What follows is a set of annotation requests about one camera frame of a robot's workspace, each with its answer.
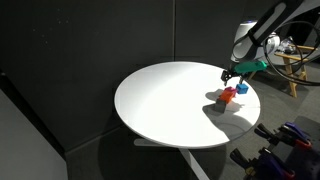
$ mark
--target gray floor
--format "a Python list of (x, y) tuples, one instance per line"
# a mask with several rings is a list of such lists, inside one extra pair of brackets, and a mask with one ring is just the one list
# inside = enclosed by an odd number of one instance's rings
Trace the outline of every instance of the gray floor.
[[(308, 65), (309, 80), (320, 81), (320, 64)], [(267, 73), (257, 73), (250, 85), (261, 102), (262, 122), (276, 129), (286, 121), (308, 118), (320, 123), (320, 87), (297, 86), (298, 98), (289, 95), (288, 82)], [(97, 138), (81, 148), (67, 153), (70, 180), (196, 180), (180, 152), (174, 148), (135, 147), (137, 136), (125, 126)], [(244, 170), (229, 154), (238, 148), (247, 158), (258, 156), (258, 150), (268, 143), (255, 135), (253, 129), (226, 145), (192, 150), (198, 163), (210, 179), (242, 179)]]

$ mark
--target blue block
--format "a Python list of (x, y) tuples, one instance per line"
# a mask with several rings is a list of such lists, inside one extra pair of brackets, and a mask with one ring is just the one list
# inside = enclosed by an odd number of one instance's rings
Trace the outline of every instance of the blue block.
[(246, 94), (249, 87), (245, 84), (237, 84), (236, 89), (238, 94)]

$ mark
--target table top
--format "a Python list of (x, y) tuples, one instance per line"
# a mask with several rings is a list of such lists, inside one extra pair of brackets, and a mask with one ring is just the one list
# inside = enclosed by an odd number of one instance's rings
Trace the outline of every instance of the table top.
[[(212, 110), (225, 86), (223, 69), (195, 62), (167, 62), (128, 76), (115, 94), (122, 121), (138, 135), (177, 148), (208, 148), (240, 137), (258, 120), (260, 101), (253, 90), (236, 94), (224, 113)], [(236, 87), (239, 78), (228, 86)]]

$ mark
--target orange block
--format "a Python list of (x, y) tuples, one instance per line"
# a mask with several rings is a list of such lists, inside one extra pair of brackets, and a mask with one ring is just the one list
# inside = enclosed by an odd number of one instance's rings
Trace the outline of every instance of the orange block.
[(234, 96), (234, 93), (225, 90), (222, 92), (219, 99), (224, 100), (227, 103), (229, 103), (232, 100), (233, 96)]

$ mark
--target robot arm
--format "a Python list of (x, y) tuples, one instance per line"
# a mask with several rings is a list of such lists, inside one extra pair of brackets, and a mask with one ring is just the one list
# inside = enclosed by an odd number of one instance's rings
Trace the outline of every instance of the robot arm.
[(244, 75), (248, 72), (263, 70), (263, 62), (252, 60), (264, 55), (263, 43), (269, 38), (268, 52), (274, 52), (279, 46), (280, 39), (273, 36), (273, 32), (283, 23), (293, 17), (320, 6), (319, 0), (280, 0), (273, 5), (256, 23), (241, 24), (236, 34), (231, 60), (234, 61), (228, 70), (225, 70), (221, 79), (225, 82), (240, 76), (242, 83)]

